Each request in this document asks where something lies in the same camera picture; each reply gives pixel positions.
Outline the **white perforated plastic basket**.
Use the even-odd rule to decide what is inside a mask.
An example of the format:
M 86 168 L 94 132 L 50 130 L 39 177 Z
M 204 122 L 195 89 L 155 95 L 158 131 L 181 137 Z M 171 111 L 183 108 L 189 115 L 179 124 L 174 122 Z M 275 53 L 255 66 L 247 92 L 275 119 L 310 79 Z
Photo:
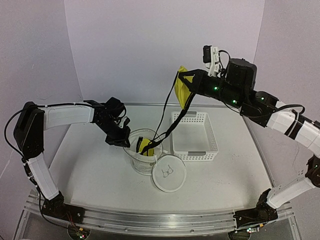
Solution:
M 172 153 L 184 162 L 212 162 L 219 153 L 207 112 L 189 111 L 171 133 Z

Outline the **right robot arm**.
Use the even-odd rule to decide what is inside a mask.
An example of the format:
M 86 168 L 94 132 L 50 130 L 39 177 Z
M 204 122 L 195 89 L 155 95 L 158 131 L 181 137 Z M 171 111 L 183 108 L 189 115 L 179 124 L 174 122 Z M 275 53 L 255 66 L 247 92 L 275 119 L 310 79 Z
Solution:
M 229 60 L 227 67 L 213 76 L 205 70 L 181 67 L 176 76 L 180 88 L 187 90 L 183 103 L 188 107 L 195 95 L 216 99 L 238 109 L 241 116 L 264 128 L 278 131 L 313 153 L 307 162 L 307 172 L 285 186 L 268 189 L 252 209 L 252 218 L 262 222 L 272 210 L 293 198 L 320 186 L 320 123 L 303 115 L 305 108 L 284 104 L 265 91 L 254 89 L 257 67 L 239 58 Z

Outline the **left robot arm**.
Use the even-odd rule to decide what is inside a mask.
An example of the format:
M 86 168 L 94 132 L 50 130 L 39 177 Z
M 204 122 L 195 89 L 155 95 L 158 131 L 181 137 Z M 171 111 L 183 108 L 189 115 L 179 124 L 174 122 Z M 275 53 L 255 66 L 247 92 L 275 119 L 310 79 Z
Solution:
M 73 103 L 37 105 L 25 103 L 13 131 L 22 153 L 26 172 L 34 185 L 49 200 L 48 211 L 57 219 L 67 214 L 67 207 L 58 199 L 60 191 L 44 158 L 44 132 L 48 129 L 73 124 L 95 124 L 105 134 L 110 146 L 130 147 L 130 119 L 125 104 L 115 97 L 100 103 L 94 100 Z

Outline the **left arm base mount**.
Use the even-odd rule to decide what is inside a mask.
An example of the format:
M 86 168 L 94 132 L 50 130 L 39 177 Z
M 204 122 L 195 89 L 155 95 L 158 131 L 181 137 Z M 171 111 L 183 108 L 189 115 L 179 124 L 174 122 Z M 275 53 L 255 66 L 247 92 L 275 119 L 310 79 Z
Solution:
M 59 191 L 53 199 L 44 199 L 41 212 L 49 217 L 81 224 L 84 219 L 85 209 L 80 206 L 65 203 L 64 196 Z

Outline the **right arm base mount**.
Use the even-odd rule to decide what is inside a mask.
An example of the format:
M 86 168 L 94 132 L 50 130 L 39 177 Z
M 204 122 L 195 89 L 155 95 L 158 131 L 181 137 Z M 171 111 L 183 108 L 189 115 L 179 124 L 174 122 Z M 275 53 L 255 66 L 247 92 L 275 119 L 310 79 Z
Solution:
M 260 195 L 254 208 L 237 210 L 234 212 L 233 218 L 235 218 L 236 227 L 238 229 L 266 224 L 278 219 L 277 210 L 267 204 L 267 197 L 270 191 L 271 189 L 269 188 Z

